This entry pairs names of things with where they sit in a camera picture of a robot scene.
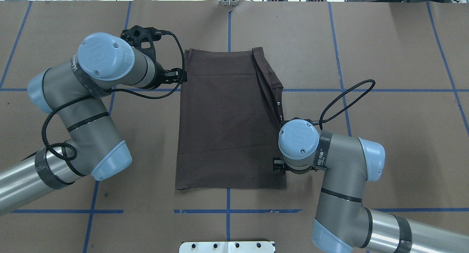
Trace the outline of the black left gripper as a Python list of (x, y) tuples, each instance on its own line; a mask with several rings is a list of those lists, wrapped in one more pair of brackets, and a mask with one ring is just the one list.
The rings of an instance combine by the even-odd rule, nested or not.
[[(176, 41), (181, 53), (181, 68), (167, 70), (157, 61), (154, 42), (161, 40), (162, 36), (172, 36)], [(162, 84), (181, 84), (188, 81), (184, 51), (173, 32), (135, 25), (130, 29), (123, 30), (120, 38), (145, 55), (146, 73), (142, 80), (135, 84), (136, 86), (161, 86)]]

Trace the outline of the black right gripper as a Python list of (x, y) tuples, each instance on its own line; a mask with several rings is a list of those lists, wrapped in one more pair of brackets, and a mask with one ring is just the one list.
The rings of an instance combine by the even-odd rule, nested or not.
[(285, 160), (278, 157), (272, 158), (272, 167), (273, 171), (288, 171), (288, 166), (286, 165)]

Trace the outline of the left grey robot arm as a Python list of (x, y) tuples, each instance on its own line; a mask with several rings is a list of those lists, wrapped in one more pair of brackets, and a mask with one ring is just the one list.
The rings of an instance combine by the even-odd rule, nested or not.
[(77, 54), (28, 84), (47, 114), (42, 148), (1, 173), (1, 215), (91, 175), (102, 181), (132, 163), (102, 99), (116, 92), (159, 100), (187, 80), (184, 52), (168, 30), (133, 26), (119, 37), (86, 36)]

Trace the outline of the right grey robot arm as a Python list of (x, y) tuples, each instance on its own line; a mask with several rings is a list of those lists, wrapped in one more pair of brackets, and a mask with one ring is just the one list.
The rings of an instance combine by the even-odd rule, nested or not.
[(312, 242), (325, 253), (354, 248), (380, 253), (467, 253), (468, 236), (362, 204), (365, 183), (380, 179), (385, 149), (376, 142), (323, 130), (305, 119), (284, 121), (275, 170), (323, 171)]

